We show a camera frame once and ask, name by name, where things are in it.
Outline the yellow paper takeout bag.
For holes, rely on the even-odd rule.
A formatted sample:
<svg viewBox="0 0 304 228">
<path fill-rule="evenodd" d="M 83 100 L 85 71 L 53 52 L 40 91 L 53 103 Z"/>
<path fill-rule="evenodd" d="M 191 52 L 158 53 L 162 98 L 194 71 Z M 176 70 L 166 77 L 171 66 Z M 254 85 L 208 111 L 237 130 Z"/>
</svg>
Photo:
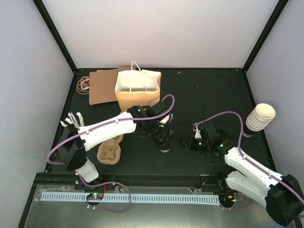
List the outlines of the yellow paper takeout bag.
<svg viewBox="0 0 304 228">
<path fill-rule="evenodd" d="M 132 62 L 130 67 L 118 72 L 115 95 L 122 112 L 128 108 L 153 106 L 160 101 L 161 72 L 145 70 Z"/>
</svg>

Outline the cardboard cup carrier stack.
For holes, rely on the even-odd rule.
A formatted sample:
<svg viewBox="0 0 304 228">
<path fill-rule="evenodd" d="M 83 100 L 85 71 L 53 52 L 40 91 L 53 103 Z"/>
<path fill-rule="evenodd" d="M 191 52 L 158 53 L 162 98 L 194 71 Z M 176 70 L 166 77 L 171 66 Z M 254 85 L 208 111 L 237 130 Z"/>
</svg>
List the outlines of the cardboard cup carrier stack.
<svg viewBox="0 0 304 228">
<path fill-rule="evenodd" d="M 100 144 L 97 152 L 97 159 L 100 163 L 115 165 L 119 162 L 121 156 L 121 147 L 119 143 L 123 140 L 123 136 L 124 135 L 116 136 Z"/>
</svg>

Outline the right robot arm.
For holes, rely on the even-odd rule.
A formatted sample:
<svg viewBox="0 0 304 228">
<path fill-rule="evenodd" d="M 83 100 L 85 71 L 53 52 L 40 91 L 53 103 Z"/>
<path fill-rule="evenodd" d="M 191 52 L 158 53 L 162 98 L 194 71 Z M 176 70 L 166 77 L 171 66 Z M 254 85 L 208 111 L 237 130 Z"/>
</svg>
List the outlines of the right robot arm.
<svg viewBox="0 0 304 228">
<path fill-rule="evenodd" d="M 286 227 L 303 212 L 304 194 L 298 180 L 291 174 L 277 173 L 248 156 L 226 130 L 205 122 L 194 126 L 180 143 L 186 150 L 209 155 L 213 162 L 223 160 L 230 173 L 223 172 L 216 179 L 217 188 L 244 193 L 262 205 L 277 224 Z"/>
</svg>

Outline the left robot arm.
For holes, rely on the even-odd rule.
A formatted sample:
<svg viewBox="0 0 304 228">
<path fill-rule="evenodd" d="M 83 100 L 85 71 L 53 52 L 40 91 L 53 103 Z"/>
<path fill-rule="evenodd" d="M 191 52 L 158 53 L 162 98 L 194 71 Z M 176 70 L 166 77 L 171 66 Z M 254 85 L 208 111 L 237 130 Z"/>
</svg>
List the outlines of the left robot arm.
<svg viewBox="0 0 304 228">
<path fill-rule="evenodd" d="M 118 116 L 96 124 L 79 127 L 69 124 L 56 148 L 63 160 L 62 164 L 67 171 L 79 174 L 90 189 L 98 189 L 102 178 L 87 157 L 87 152 L 97 145 L 110 145 L 114 149 L 105 154 L 105 159 L 118 159 L 121 137 L 136 131 L 148 134 L 161 152 L 168 152 L 173 135 L 173 131 L 168 128 L 173 119 L 172 108 L 159 101 L 153 106 L 132 106 Z"/>
</svg>

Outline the stack of paper cups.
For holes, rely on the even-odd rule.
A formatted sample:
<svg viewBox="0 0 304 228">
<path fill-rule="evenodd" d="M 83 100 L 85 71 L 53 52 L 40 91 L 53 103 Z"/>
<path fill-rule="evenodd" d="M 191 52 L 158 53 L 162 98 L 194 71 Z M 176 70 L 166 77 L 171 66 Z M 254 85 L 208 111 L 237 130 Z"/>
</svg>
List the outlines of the stack of paper cups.
<svg viewBox="0 0 304 228">
<path fill-rule="evenodd" d="M 263 130 L 276 116 L 275 109 L 266 103 L 257 104 L 244 123 L 243 136 L 250 138 Z"/>
</svg>

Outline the brown flat paper bag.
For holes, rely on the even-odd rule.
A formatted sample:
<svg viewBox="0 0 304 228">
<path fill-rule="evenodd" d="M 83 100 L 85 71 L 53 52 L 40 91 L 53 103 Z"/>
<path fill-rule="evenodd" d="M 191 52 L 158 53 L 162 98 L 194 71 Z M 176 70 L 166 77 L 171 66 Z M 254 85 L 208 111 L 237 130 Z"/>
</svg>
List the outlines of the brown flat paper bag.
<svg viewBox="0 0 304 228">
<path fill-rule="evenodd" d="M 81 95 L 89 95 L 90 105 L 115 102 L 117 98 L 114 89 L 117 76 L 118 68 L 90 72 L 88 76 L 79 79 L 76 91 Z"/>
</svg>

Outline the cup of wrapped straws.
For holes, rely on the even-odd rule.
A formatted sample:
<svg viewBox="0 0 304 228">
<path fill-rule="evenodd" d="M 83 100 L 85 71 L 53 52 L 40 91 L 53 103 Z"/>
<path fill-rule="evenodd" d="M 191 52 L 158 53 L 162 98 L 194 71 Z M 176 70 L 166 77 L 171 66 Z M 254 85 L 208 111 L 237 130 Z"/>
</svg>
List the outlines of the cup of wrapped straws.
<svg viewBox="0 0 304 228">
<path fill-rule="evenodd" d="M 75 115 L 72 112 L 67 114 L 67 117 L 60 121 L 60 124 L 63 127 L 67 127 L 68 125 L 73 125 L 75 128 L 84 127 L 83 116 L 80 112 L 77 112 Z"/>
</svg>

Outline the black frame post right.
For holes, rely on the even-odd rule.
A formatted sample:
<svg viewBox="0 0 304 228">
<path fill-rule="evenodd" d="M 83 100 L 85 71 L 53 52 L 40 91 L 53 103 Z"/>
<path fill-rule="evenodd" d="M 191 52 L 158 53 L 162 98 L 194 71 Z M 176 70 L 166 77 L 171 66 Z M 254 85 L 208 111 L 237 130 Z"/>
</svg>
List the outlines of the black frame post right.
<svg viewBox="0 0 304 228">
<path fill-rule="evenodd" d="M 262 48 L 263 44 L 265 43 L 266 39 L 268 38 L 270 32 L 272 31 L 273 27 L 275 26 L 277 20 L 279 19 L 280 15 L 282 14 L 283 10 L 285 9 L 286 5 L 288 4 L 289 0 L 279 0 L 272 11 L 266 25 L 264 26 L 261 34 L 259 35 L 253 49 L 251 50 L 245 64 L 242 67 L 242 70 L 247 73 L 253 64 L 254 60 L 256 59 L 260 49 Z"/>
</svg>

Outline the black frame post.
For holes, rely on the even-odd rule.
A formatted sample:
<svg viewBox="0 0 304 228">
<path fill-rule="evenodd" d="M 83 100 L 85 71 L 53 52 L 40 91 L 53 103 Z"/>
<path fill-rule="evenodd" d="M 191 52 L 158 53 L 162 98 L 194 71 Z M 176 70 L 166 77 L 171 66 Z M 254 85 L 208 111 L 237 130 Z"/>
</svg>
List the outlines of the black frame post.
<svg viewBox="0 0 304 228">
<path fill-rule="evenodd" d="M 56 28 L 44 2 L 42 0 L 33 0 L 33 3 L 35 4 L 37 10 L 39 11 L 44 23 L 46 24 L 49 32 L 51 33 L 53 39 L 55 40 L 57 46 L 59 47 L 62 55 L 64 56 L 67 64 L 69 65 L 70 69 L 72 70 L 72 72 L 76 72 L 77 71 L 77 67 L 58 31 L 58 29 Z"/>
<path fill-rule="evenodd" d="M 245 64 L 242 67 L 242 70 L 247 73 L 253 64 L 254 60 L 256 59 L 260 49 L 262 48 L 263 44 L 265 43 L 266 39 L 268 38 L 270 32 L 272 31 L 273 27 L 275 26 L 277 20 L 279 19 L 280 15 L 282 14 L 283 10 L 285 9 L 286 5 L 288 4 L 289 0 L 279 0 L 272 11 L 266 25 L 264 26 L 261 34 L 259 35 L 253 49 L 251 50 Z"/>
</svg>

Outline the black frame post left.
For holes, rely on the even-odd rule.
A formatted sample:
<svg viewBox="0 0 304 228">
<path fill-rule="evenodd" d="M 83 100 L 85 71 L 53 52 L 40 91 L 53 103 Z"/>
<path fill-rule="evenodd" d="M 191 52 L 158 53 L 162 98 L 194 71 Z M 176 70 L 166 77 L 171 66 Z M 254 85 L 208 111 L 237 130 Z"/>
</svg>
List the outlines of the black frame post left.
<svg viewBox="0 0 304 228">
<path fill-rule="evenodd" d="M 72 72 L 76 72 L 77 71 L 77 67 L 58 31 L 58 29 L 56 28 L 44 2 L 42 0 L 33 0 L 33 3 L 35 4 L 37 10 L 39 11 L 44 23 L 46 24 L 49 32 L 51 33 L 53 39 L 55 40 L 57 46 L 59 47 L 62 55 L 64 56 L 67 64 L 69 65 L 70 69 L 72 70 Z"/>
</svg>

